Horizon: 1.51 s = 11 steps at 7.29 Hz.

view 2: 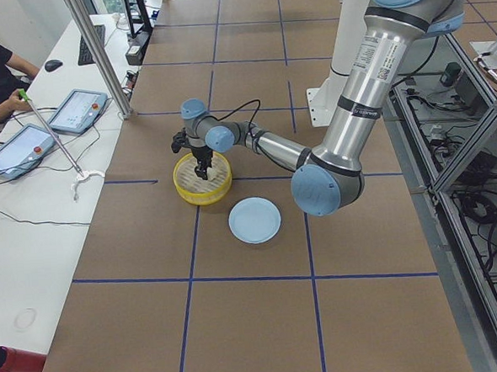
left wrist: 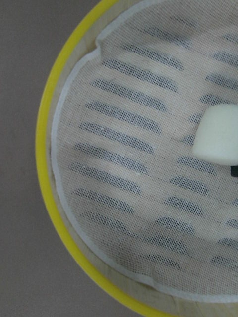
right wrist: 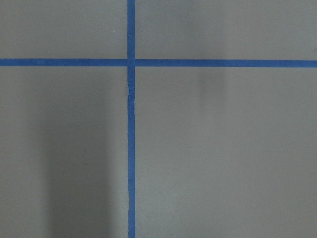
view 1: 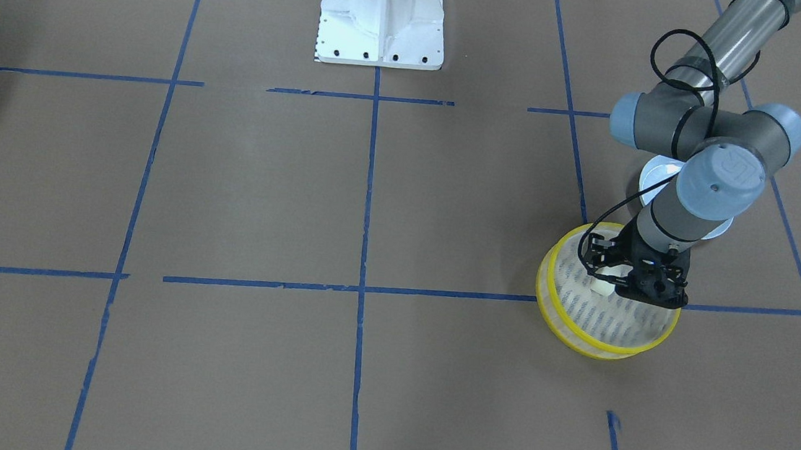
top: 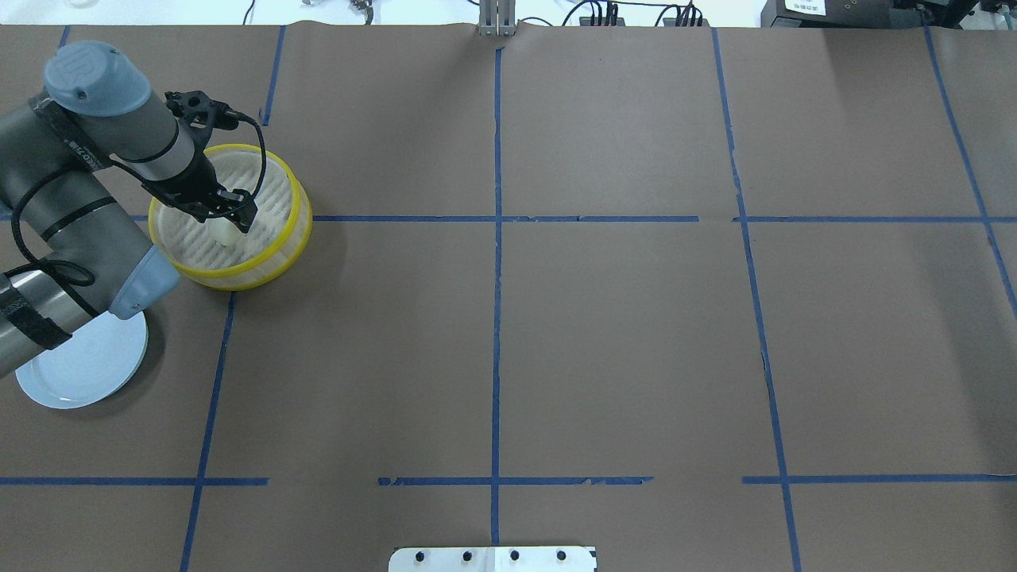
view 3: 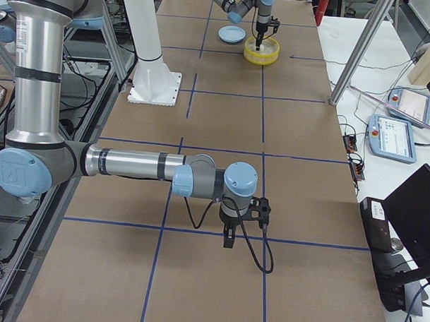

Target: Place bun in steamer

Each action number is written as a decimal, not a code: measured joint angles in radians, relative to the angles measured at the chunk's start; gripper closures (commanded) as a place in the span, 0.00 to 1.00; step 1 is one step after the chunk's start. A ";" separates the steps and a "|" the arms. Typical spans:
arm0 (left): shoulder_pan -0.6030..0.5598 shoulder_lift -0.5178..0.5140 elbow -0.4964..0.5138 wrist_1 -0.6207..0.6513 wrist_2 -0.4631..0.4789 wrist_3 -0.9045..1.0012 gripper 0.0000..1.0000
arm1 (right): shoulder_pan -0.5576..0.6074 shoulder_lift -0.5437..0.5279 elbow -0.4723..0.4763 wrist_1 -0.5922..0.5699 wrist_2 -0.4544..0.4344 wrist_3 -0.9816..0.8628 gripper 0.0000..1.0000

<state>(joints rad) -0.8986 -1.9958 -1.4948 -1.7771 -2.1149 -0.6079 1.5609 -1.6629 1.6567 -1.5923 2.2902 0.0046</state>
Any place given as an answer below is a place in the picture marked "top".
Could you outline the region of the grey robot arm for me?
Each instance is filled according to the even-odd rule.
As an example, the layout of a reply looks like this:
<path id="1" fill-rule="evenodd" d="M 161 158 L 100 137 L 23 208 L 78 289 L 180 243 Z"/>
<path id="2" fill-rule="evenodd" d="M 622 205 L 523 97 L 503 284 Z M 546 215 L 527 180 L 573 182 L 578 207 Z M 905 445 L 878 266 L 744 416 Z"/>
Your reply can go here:
<path id="1" fill-rule="evenodd" d="M 22 263 L 2 273 L 2 373 L 11 374 L 101 314 L 141 314 L 180 272 L 97 178 L 117 168 L 166 207 L 240 232 L 259 186 L 226 188 L 207 159 L 216 129 L 257 120 L 203 91 L 158 95 L 119 48 L 58 48 L 43 88 L 2 116 L 2 213 Z"/>

